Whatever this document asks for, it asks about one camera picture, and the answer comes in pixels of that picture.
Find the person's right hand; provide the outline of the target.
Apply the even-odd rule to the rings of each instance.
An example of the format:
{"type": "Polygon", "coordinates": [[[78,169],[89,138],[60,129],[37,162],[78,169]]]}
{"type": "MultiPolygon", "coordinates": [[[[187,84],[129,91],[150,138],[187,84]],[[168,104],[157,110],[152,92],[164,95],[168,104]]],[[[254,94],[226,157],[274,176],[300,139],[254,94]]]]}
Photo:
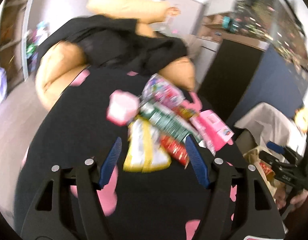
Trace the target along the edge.
{"type": "MultiPolygon", "coordinates": [[[[290,200],[290,204],[294,205],[293,210],[301,207],[308,196],[308,191],[303,190],[290,200]]],[[[277,208],[280,210],[286,206],[287,193],[284,187],[278,188],[274,194],[274,200],[277,208]]]]}

